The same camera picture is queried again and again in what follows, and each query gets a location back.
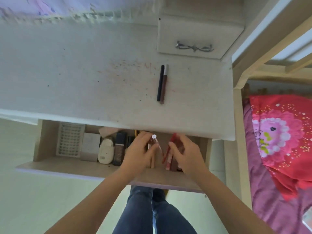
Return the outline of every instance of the black bottle cap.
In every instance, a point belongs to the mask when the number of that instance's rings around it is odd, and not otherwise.
[[[115,144],[123,144],[123,145],[125,145],[126,138],[127,138],[127,133],[125,133],[125,132],[117,132]]]
[[[135,136],[128,136],[127,148],[132,144],[135,140]]]

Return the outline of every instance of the bed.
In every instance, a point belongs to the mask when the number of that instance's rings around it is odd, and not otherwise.
[[[311,47],[307,44],[305,53],[295,62],[274,59],[294,47],[294,42],[301,41],[303,35],[308,35],[312,43],[312,12],[305,9],[310,1],[296,0],[296,13],[300,13],[297,19],[288,18],[290,10],[283,10],[233,63],[236,141],[224,142],[227,186],[282,234],[310,233],[301,220],[303,213],[312,206],[312,189],[299,189],[297,197],[289,201],[282,197],[262,163],[252,125],[251,105],[246,99],[250,94],[299,94],[311,99]],[[276,90],[272,85],[277,82],[284,84],[283,90],[272,93],[271,89]],[[257,86],[249,89],[247,83]]]

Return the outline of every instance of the closed drawer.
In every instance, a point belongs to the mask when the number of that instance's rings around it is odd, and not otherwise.
[[[57,121],[38,121],[38,140],[35,145],[34,159],[19,165],[16,169],[23,172],[61,175],[77,179],[99,179],[109,176],[115,172],[119,166],[112,164],[101,164],[99,162],[81,161],[75,157],[56,156],[57,136],[59,123]],[[100,126],[86,125],[85,132],[99,133]],[[128,135],[134,135],[134,130],[124,130]],[[158,142],[164,152],[168,147],[168,142],[172,136],[170,133],[153,132],[157,135]],[[203,158],[209,167],[211,139],[191,136],[201,150]],[[165,188],[190,192],[201,192],[198,185],[182,172],[165,170],[162,164],[162,155],[155,156],[155,168],[146,168],[142,174],[130,183],[131,185],[148,186],[154,188]]]
[[[244,26],[221,21],[198,21],[195,19],[161,16],[158,20],[157,51],[169,54],[220,59],[234,43]],[[186,46],[209,47],[211,52],[177,49],[179,41]]]

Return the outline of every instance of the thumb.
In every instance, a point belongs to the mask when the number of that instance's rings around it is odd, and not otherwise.
[[[169,147],[172,150],[172,153],[174,154],[174,157],[176,158],[177,162],[179,163],[183,155],[180,153],[175,143],[169,142]]]
[[[159,148],[159,144],[154,144],[150,147],[150,149],[145,153],[145,157],[150,159],[152,156],[155,155],[156,150]]]

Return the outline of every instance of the blue denim jeans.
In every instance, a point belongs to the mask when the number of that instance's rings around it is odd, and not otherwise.
[[[196,234],[191,224],[165,199],[161,189],[132,186],[113,234]]]

